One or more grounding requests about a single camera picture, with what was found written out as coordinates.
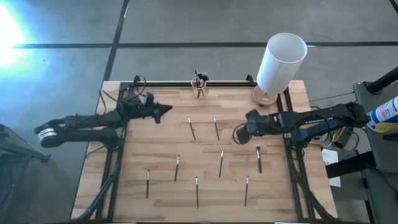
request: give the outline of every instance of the white cylinder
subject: white cylinder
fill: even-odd
[[[299,36],[289,33],[272,36],[257,74],[260,89],[268,94],[283,92],[306,55],[307,45]]]

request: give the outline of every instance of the gray floor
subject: gray floor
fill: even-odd
[[[112,43],[123,0],[3,0],[24,36],[23,44]],[[307,42],[398,41],[398,15],[388,0],[131,0],[120,43],[265,42],[293,32]],[[39,147],[33,128],[68,114],[92,114],[110,49],[13,50],[20,57],[0,65],[0,123]],[[118,49],[110,80],[188,80],[193,71],[211,79],[256,75],[264,48]],[[398,47],[311,47],[295,79],[310,100],[353,91],[398,64]],[[331,106],[343,96],[314,101]],[[365,136],[360,148],[368,150]],[[30,163],[6,223],[68,220],[86,143],[44,149],[49,163]],[[358,178],[333,189],[339,216],[366,221],[363,204],[347,201]]]

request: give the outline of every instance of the pencil cup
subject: pencil cup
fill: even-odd
[[[207,93],[209,93],[206,82],[203,82],[203,84],[200,85],[200,81],[198,78],[194,78],[193,80],[191,80],[191,86],[192,94],[195,98],[203,98]]]

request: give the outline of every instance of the wooden tabletop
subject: wooden tabletop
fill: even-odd
[[[103,89],[117,98],[120,82],[104,82]],[[290,82],[295,111],[310,109],[303,81]],[[173,105],[160,124],[152,118],[131,120],[127,129],[123,164],[116,199],[115,222],[272,222],[296,221],[289,170],[282,136],[253,137],[245,145],[232,140],[235,126],[245,113],[277,112],[276,105],[260,108],[251,101],[252,87],[211,87],[204,99],[196,99],[187,87],[147,87],[162,104]],[[108,110],[116,104],[104,96]],[[98,103],[98,113],[104,106]],[[190,117],[196,141],[188,123]],[[213,118],[217,119],[220,141]],[[261,146],[262,174],[257,169],[256,145]],[[91,142],[88,152],[100,147]],[[223,170],[218,178],[220,155]],[[180,155],[177,181],[175,163]],[[84,163],[72,218],[78,217],[100,189],[106,149],[89,155]],[[325,165],[319,147],[305,150],[310,188],[320,203],[336,217]],[[147,170],[149,198],[146,199]],[[244,206],[246,176],[248,205]],[[198,177],[199,208],[195,177]],[[302,205],[307,211],[304,197]],[[108,204],[105,204],[106,215]]]

